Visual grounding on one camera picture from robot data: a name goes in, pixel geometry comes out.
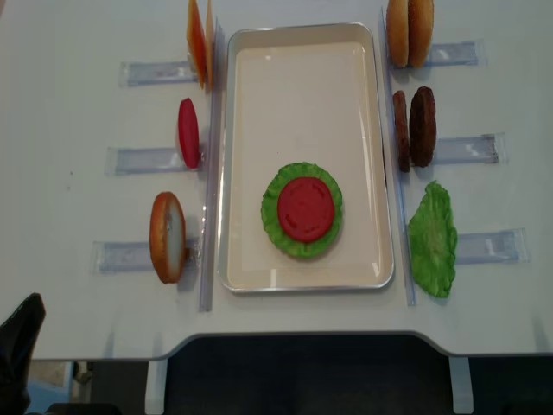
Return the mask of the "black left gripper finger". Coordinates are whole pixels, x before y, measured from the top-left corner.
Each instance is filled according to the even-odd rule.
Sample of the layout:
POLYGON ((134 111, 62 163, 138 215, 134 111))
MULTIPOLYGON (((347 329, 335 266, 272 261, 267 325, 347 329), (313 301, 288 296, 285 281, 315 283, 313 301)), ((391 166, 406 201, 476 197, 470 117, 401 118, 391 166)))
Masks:
POLYGON ((24 414, 29 407, 29 366, 45 316, 41 295, 32 293, 1 325, 2 414, 24 414))

